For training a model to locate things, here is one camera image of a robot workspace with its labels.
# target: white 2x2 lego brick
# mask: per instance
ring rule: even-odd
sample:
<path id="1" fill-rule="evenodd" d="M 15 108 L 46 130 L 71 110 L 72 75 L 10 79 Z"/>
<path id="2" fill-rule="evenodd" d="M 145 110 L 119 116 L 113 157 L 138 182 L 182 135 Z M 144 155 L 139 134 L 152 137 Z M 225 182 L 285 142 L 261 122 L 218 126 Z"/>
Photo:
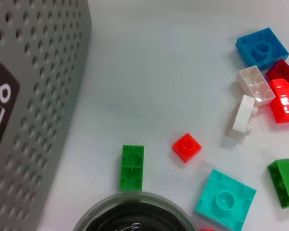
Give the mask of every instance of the white 2x2 lego brick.
<path id="1" fill-rule="evenodd" d="M 275 98 L 274 93 L 257 66 L 240 70 L 237 80 L 244 93 L 256 99 L 256 107 L 269 104 Z"/>
<path id="2" fill-rule="evenodd" d="M 228 136 L 235 140 L 240 140 L 251 132 L 250 118 L 257 114 L 258 108 L 254 106 L 255 98 L 243 95 L 241 104 L 237 109 L 236 116 L 233 117 Z"/>

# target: white table surface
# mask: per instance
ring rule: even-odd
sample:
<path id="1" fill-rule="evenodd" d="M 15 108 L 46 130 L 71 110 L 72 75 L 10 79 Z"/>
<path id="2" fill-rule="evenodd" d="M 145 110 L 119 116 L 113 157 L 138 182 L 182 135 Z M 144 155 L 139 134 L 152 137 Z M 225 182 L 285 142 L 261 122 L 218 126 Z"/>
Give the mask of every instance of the white table surface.
<path id="1" fill-rule="evenodd" d="M 224 131 L 242 98 L 236 39 L 271 27 L 289 51 L 289 0 L 92 0 L 78 105 L 38 231 L 72 230 L 118 191 L 123 144 L 144 145 L 143 190 L 192 211 L 212 168 L 257 189 L 244 231 L 289 231 L 267 165 L 289 158 L 289 123 L 259 109 L 243 143 Z M 201 152 L 171 152 L 189 132 Z"/>

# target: toy building block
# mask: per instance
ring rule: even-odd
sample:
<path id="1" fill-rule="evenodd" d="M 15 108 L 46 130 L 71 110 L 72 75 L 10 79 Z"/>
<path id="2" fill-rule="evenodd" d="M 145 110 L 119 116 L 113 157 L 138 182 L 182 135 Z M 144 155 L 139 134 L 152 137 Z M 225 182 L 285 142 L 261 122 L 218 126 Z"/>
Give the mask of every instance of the toy building block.
<path id="1" fill-rule="evenodd" d="M 268 169 L 281 207 L 289 207 L 289 159 L 276 160 Z"/>
<path id="2" fill-rule="evenodd" d="M 172 150 L 187 163 L 201 150 L 200 144 L 190 134 L 185 134 L 172 146 Z"/>
<path id="3" fill-rule="evenodd" d="M 276 96 L 270 104 L 276 122 L 289 122 L 289 83 L 283 78 L 273 79 L 270 87 Z"/>
<path id="4" fill-rule="evenodd" d="M 284 60 L 280 60 L 268 71 L 268 73 L 266 73 L 266 75 L 270 81 L 283 78 L 289 83 L 289 65 Z"/>
<path id="5" fill-rule="evenodd" d="M 251 132 L 250 118 L 257 114 L 258 108 L 254 107 L 255 98 L 243 95 L 241 104 L 237 109 L 237 114 L 233 118 L 228 136 L 239 140 L 249 135 Z"/>
<path id="6" fill-rule="evenodd" d="M 248 66 L 256 65 L 259 70 L 270 69 L 289 56 L 270 28 L 238 38 L 236 48 Z"/>
<path id="7" fill-rule="evenodd" d="M 251 66 L 240 70 L 237 75 L 237 80 L 244 93 L 256 99 L 256 107 L 269 104 L 275 98 L 274 93 L 257 66 Z"/>
<path id="8" fill-rule="evenodd" d="M 143 146 L 124 145 L 120 177 L 121 191 L 141 191 L 144 168 Z"/>
<path id="9" fill-rule="evenodd" d="M 195 212 L 232 231 L 241 231 L 256 190 L 213 169 Z"/>

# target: translucent red lego brick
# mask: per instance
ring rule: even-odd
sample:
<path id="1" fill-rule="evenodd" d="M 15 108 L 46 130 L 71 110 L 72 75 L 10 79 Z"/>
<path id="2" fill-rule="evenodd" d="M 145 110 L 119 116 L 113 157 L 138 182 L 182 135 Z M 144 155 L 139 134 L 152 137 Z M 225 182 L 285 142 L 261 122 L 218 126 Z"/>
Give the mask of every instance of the translucent red lego brick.
<path id="1" fill-rule="evenodd" d="M 289 65 L 284 60 L 280 60 L 266 75 L 269 80 L 283 78 L 289 83 Z"/>
<path id="2" fill-rule="evenodd" d="M 177 153 L 185 163 L 187 163 L 201 150 L 201 146 L 190 134 L 187 133 L 172 146 L 172 150 Z"/>
<path id="3" fill-rule="evenodd" d="M 289 83 L 283 78 L 273 79 L 270 87 L 276 96 L 270 104 L 276 122 L 289 122 Z"/>

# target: glass jar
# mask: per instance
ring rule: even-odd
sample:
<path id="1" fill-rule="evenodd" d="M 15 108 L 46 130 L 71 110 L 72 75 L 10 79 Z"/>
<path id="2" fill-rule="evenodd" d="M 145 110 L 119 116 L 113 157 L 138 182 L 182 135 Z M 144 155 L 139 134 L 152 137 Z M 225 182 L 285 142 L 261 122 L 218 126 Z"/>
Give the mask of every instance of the glass jar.
<path id="1" fill-rule="evenodd" d="M 110 196 L 94 205 L 74 231 L 197 231 L 173 202 L 148 192 Z"/>

